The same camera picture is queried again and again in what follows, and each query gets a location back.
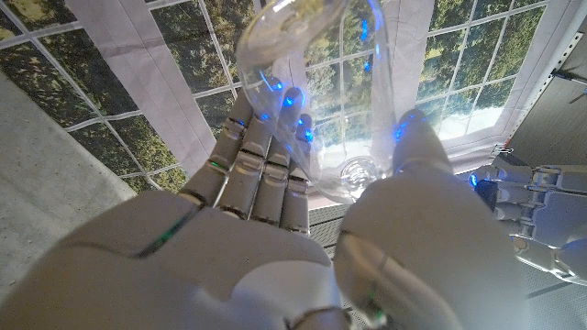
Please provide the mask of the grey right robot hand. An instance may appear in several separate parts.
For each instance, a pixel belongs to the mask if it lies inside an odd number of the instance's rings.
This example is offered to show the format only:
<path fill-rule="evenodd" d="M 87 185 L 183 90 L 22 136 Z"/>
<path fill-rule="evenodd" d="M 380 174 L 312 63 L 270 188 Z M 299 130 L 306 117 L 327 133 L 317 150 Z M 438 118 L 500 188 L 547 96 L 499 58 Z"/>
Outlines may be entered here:
<path fill-rule="evenodd" d="M 245 96 L 178 193 L 144 192 L 58 241 L 1 306 L 4 329 L 523 329 L 507 233 L 418 110 L 385 130 L 390 177 L 328 255 L 305 180 Z"/>

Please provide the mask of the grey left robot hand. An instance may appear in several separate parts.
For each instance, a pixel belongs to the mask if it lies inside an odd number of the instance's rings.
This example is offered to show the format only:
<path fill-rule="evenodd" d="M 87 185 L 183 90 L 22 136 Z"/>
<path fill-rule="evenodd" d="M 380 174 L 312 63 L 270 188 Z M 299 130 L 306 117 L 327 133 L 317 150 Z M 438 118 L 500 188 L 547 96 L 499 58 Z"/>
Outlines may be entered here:
<path fill-rule="evenodd" d="M 586 284 L 586 167 L 485 165 L 468 179 L 515 245 L 515 257 Z"/>

